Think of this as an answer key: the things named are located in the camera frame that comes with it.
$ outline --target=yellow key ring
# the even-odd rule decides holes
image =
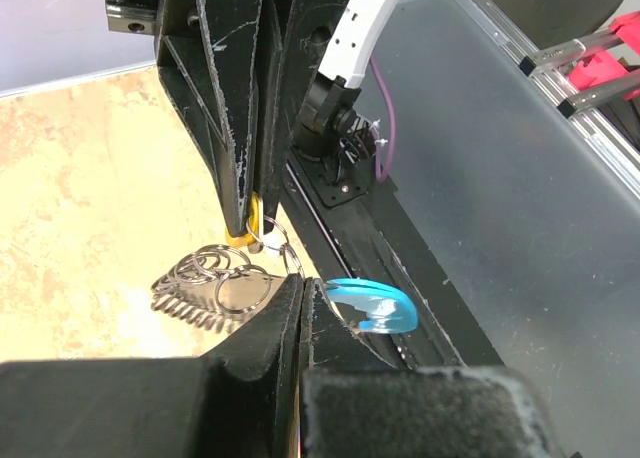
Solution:
[[[260,197],[253,193],[251,195],[251,214],[249,215],[249,226],[251,230],[258,236],[260,235],[260,223],[262,220],[262,203]],[[256,239],[251,234],[246,233],[242,236],[231,236],[229,230],[226,231],[227,245],[235,248],[241,248],[243,246],[249,246],[256,242]]]

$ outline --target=keychain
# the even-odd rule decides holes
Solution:
[[[276,242],[274,235],[265,237],[264,221],[280,232],[283,241]],[[254,254],[275,252],[282,257],[287,274],[305,278],[287,230],[262,216],[261,200],[255,195],[246,229],[240,238],[227,235],[228,245],[208,245],[178,261],[151,285],[151,308],[198,328],[233,333],[266,306],[284,280],[253,264],[238,249],[241,246]],[[406,333],[417,327],[415,306],[397,288],[358,278],[330,280],[325,287],[332,302],[349,304],[366,314],[366,320],[352,326],[354,332]]]

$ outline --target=metal ring cluster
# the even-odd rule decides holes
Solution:
[[[266,290],[252,305],[235,309],[224,305],[220,293],[230,280],[249,273],[264,275]],[[152,309],[180,318],[199,328],[232,332],[247,321],[269,296],[272,276],[262,267],[251,263],[242,251],[228,245],[208,245],[190,253],[151,285]],[[200,285],[215,283],[210,296],[194,293]]]

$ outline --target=black bracket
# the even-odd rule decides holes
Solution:
[[[325,160],[310,160],[295,150],[294,154],[327,208],[335,208],[369,191],[366,178],[343,154]]]
[[[232,236],[245,233],[253,193],[266,216],[276,215],[298,115],[348,2],[158,0],[160,80],[209,168]],[[336,106],[355,100],[355,91],[329,91]],[[353,115],[321,111],[321,122],[340,129]]]

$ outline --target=white wall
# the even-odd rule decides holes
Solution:
[[[151,61],[152,43],[109,32],[104,0],[0,0],[0,95]]]

